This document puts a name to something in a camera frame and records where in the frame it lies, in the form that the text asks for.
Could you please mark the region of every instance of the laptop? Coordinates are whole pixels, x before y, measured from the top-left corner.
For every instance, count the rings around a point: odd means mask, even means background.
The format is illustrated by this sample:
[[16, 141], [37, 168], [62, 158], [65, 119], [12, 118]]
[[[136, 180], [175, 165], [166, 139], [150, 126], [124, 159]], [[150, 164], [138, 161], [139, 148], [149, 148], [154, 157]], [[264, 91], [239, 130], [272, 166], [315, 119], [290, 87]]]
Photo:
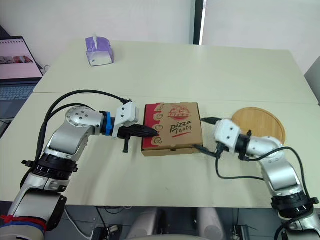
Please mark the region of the laptop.
[[0, 119], [12, 119], [43, 77], [22, 36], [0, 38]]

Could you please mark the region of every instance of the pizza logo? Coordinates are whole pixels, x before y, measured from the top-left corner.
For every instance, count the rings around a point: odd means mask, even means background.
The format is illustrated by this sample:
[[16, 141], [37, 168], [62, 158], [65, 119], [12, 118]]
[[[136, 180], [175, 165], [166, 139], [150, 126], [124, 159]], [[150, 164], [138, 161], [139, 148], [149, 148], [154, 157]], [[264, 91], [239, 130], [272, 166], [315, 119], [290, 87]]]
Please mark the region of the pizza logo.
[[190, 111], [183, 105], [173, 105], [171, 111], [168, 113], [168, 118], [176, 121], [185, 120], [190, 116]]

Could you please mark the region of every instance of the white table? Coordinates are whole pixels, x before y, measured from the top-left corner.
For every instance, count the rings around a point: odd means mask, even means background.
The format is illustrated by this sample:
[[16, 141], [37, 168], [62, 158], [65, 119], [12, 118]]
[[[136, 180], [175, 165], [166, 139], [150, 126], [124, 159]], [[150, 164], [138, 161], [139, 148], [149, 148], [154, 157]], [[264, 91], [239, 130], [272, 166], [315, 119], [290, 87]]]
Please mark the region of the white table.
[[317, 104], [287, 50], [111, 41], [113, 64], [91, 67], [84, 39], [51, 66], [36, 93], [79, 89], [117, 95]]
[[[33, 93], [0, 141], [0, 200], [12, 201], [19, 192], [22, 176], [28, 170], [22, 160], [33, 160], [40, 126], [49, 106], [61, 94]], [[312, 197], [320, 197], [319, 136], [320, 107], [317, 104], [258, 101], [216, 101], [202, 98], [163, 98], [137, 96], [139, 109], [145, 104], [176, 101], [198, 102], [201, 117], [230, 118], [244, 107], [259, 107], [274, 114], [284, 125], [286, 145], [302, 158], [306, 182]], [[120, 102], [96, 94], [70, 97], [63, 104], [85, 103], [97, 111], [115, 114]], [[64, 112], [48, 125], [45, 144], [64, 122]], [[143, 111], [140, 111], [142, 123]], [[213, 126], [202, 124], [205, 146], [214, 150]], [[70, 205], [96, 206], [175, 206], [270, 208], [271, 196], [264, 182], [241, 179], [222, 180], [215, 173], [213, 158], [197, 153], [163, 157], [144, 157], [141, 139], [132, 137], [129, 153], [122, 153], [124, 141], [91, 136], [78, 162], [79, 170], [70, 177], [64, 193]], [[288, 160], [300, 176], [299, 164], [290, 152]], [[225, 152], [220, 160], [224, 176], [260, 176], [255, 162], [243, 162]]]

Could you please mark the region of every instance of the round wooden board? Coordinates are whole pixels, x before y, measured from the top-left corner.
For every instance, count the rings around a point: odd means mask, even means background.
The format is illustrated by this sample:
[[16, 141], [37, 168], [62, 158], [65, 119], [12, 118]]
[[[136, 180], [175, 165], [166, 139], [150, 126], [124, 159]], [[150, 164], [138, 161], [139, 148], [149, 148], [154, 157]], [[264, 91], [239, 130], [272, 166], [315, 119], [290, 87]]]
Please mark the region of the round wooden board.
[[283, 144], [286, 140], [286, 131], [282, 123], [272, 113], [257, 107], [240, 109], [232, 116], [232, 121], [246, 134], [252, 131], [252, 136], [272, 136]]

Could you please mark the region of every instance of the purple tissue box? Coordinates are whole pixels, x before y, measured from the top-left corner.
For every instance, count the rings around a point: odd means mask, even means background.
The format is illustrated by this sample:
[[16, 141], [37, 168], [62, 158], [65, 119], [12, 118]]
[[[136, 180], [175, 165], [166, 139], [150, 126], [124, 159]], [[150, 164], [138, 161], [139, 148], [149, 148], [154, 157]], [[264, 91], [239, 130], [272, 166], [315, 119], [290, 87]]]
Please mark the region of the purple tissue box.
[[114, 54], [108, 39], [97, 36], [85, 39], [86, 56], [91, 66], [100, 66], [112, 64], [114, 62]]

